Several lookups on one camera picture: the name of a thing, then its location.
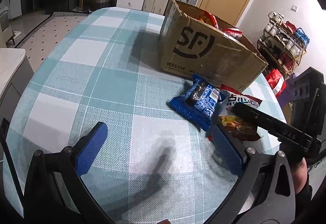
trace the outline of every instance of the blue gripper pad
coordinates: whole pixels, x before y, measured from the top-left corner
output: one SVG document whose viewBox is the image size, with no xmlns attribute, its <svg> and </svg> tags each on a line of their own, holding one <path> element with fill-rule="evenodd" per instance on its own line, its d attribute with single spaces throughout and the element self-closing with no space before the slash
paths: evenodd
<svg viewBox="0 0 326 224">
<path fill-rule="evenodd" d="M 76 157 L 75 171 L 78 177 L 88 173 L 91 168 L 97 154 L 108 137 L 107 125 L 103 122 L 98 122 L 86 137 L 88 136 L 90 136 L 89 141 Z"/>
<path fill-rule="evenodd" d="M 222 154 L 230 172 L 240 177 L 243 172 L 243 160 L 233 144 L 229 141 L 228 136 L 224 135 L 217 125 L 213 125 L 211 127 L 211 138 L 216 149 Z"/>
</svg>

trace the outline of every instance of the tablecloth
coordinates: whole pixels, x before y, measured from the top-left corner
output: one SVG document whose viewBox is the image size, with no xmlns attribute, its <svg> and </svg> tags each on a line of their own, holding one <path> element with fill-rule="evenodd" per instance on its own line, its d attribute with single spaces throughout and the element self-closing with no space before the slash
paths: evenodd
<svg viewBox="0 0 326 224">
<path fill-rule="evenodd" d="M 191 81 L 159 70 L 163 19 L 116 7 L 97 10 L 44 60 L 7 135 L 23 190 L 35 150 L 73 146 L 102 121 L 108 138 L 82 180 L 114 221 L 203 223 L 221 204 L 237 177 L 205 132 L 167 106 Z M 261 111 L 285 121 L 263 75 L 244 94 L 262 99 Z M 258 133 L 258 142 L 246 144 L 275 153 L 277 139 L 260 128 Z M 5 159 L 3 178 L 6 197 L 22 214 Z M 77 211 L 60 186 L 68 206 Z"/>
</svg>

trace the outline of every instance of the barcode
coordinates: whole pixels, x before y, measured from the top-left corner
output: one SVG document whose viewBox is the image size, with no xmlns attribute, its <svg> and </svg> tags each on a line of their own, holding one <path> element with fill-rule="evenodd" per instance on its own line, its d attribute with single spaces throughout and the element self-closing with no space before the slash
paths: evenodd
<svg viewBox="0 0 326 224">
<path fill-rule="evenodd" d="M 217 102 L 219 97 L 219 92 L 216 89 L 213 89 L 209 97 L 212 98 L 215 102 Z"/>
</svg>

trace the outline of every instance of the blue snack bag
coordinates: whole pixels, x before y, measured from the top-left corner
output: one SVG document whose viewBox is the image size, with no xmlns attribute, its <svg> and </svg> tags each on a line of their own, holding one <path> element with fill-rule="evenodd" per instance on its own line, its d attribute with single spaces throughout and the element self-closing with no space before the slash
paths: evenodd
<svg viewBox="0 0 326 224">
<path fill-rule="evenodd" d="M 194 124 L 207 131 L 216 104 L 225 99 L 220 90 L 214 88 L 199 75 L 193 75 L 193 85 L 186 94 L 174 97 L 169 106 Z"/>
</svg>

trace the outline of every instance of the black sleeve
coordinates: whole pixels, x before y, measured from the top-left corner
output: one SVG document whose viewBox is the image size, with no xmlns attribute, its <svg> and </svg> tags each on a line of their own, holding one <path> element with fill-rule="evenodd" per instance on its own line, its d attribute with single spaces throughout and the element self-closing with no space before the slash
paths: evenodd
<svg viewBox="0 0 326 224">
<path fill-rule="evenodd" d="M 309 185 L 309 174 L 304 188 L 295 196 L 295 217 L 297 217 L 307 205 L 309 205 L 312 197 L 312 187 Z"/>
</svg>

